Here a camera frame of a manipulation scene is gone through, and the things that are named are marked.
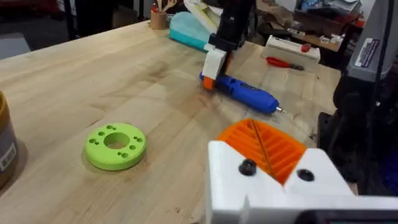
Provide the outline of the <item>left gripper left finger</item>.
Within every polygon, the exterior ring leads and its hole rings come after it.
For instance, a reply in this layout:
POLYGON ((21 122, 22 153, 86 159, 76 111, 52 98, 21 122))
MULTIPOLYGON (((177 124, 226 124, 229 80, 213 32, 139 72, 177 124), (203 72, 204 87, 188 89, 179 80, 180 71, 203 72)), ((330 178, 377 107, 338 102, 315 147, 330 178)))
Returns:
POLYGON ((207 223, 282 223, 282 210, 271 205, 282 186, 272 175, 259 123, 245 119, 228 127, 208 143, 207 223))

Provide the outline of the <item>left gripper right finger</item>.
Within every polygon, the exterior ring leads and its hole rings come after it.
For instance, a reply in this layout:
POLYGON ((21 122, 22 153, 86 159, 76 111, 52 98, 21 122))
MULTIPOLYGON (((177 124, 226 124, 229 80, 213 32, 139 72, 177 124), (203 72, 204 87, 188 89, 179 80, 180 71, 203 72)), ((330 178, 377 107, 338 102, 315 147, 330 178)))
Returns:
POLYGON ((264 165, 258 167, 287 192, 355 196, 323 150, 307 148, 266 123, 252 120, 252 126, 261 147, 261 159, 264 161, 264 165))

